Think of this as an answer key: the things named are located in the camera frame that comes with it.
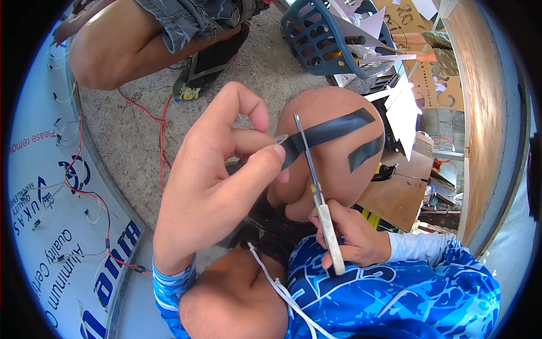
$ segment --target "blue sleeve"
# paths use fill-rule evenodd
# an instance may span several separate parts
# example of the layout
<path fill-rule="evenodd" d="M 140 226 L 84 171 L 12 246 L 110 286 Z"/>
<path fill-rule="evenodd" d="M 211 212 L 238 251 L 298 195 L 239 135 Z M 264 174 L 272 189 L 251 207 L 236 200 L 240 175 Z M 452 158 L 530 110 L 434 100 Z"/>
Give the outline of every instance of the blue sleeve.
<path fill-rule="evenodd" d="M 448 282 L 443 291 L 448 293 L 448 298 L 444 299 L 455 303 L 459 311 L 456 326 L 438 330 L 446 337 L 461 332 L 467 337 L 487 338 L 499 318 L 501 296 L 497 280 L 456 237 L 449 239 L 433 270 Z"/>
<path fill-rule="evenodd" d="M 186 270 L 174 276 L 158 272 L 152 260 L 152 285 L 156 306 L 176 339 L 189 339 L 179 319 L 179 301 L 196 281 L 196 254 Z"/>

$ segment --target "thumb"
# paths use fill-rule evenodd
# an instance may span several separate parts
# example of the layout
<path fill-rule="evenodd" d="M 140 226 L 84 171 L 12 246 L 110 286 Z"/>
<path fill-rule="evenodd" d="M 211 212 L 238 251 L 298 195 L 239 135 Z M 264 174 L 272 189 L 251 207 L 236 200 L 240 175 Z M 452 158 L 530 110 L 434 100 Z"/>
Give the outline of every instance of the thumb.
<path fill-rule="evenodd" d="M 351 261 L 356 263 L 359 259 L 359 247 L 351 245 L 340 245 L 340 254 L 343 256 L 344 261 Z M 322 257 L 322 268 L 328 269 L 333 264 L 331 260 L 331 253 L 327 251 Z"/>
<path fill-rule="evenodd" d="M 281 172 L 286 151 L 280 145 L 271 145 L 252 154 L 247 163 L 223 181 L 223 189 L 230 192 L 245 207 L 250 208 L 263 190 L 279 175 L 286 179 L 288 169 Z"/>

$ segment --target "shorts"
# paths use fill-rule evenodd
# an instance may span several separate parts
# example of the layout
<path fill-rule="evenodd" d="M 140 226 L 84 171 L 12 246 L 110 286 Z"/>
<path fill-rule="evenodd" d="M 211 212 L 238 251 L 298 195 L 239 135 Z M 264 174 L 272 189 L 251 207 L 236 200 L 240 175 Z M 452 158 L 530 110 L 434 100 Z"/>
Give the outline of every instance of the shorts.
<path fill-rule="evenodd" d="M 262 0 L 135 1 L 164 27 L 162 38 L 171 53 L 185 48 L 193 38 L 211 39 L 269 8 Z"/>
<path fill-rule="evenodd" d="M 454 50 L 451 47 L 448 33 L 423 31 L 423 38 L 433 48 L 437 63 L 440 66 L 440 76 L 459 76 L 459 68 L 455 59 Z"/>
<path fill-rule="evenodd" d="M 273 208 L 267 200 L 265 190 L 250 210 L 248 216 L 263 229 L 263 236 L 256 248 L 263 254 L 288 268 L 290 254 L 301 239 L 315 234 L 317 229 L 311 222 L 296 222 L 286 218 L 286 204 Z"/>

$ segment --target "blue patterned shirt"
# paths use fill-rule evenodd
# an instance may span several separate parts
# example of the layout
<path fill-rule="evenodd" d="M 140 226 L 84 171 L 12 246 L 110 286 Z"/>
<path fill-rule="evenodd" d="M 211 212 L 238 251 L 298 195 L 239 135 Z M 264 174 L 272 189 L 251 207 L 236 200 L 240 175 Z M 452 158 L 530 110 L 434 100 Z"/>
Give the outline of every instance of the blue patterned shirt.
<path fill-rule="evenodd" d="M 337 338 L 487 338 L 499 315 L 499 283 L 451 235 L 390 233 L 385 264 L 346 263 L 336 276 L 324 270 L 315 235 L 290 256 L 288 291 L 301 309 Z M 175 338 L 189 338 L 179 320 L 181 295 L 195 281 L 194 260 L 175 276 L 154 268 L 156 305 Z M 301 316 L 289 313 L 286 339 L 309 339 Z"/>

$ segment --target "scissor blade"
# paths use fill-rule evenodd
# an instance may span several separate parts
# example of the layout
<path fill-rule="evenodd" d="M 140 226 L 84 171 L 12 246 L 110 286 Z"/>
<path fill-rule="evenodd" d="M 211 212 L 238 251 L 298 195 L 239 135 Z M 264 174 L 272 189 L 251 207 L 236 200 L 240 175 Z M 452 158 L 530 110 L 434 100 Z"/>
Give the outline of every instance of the scissor blade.
<path fill-rule="evenodd" d="M 301 138 L 303 139 L 303 143 L 305 145 L 305 155 L 307 157 L 308 168 L 311 172 L 312 182 L 314 184 L 314 189 L 316 191 L 316 199 L 319 204 L 323 204 L 324 202 L 322 201 L 322 198 L 321 198 L 322 195 L 320 192 L 320 185 L 318 185 L 318 179 L 316 179 L 316 170 L 314 169 L 314 163 L 312 162 L 311 151 L 308 148 L 307 138 L 305 137 L 305 133 L 303 132 L 303 127 L 301 127 L 301 121 L 299 120 L 299 115 L 294 114 L 294 121 L 295 121 L 295 126 L 298 128 L 298 131 L 301 133 Z"/>

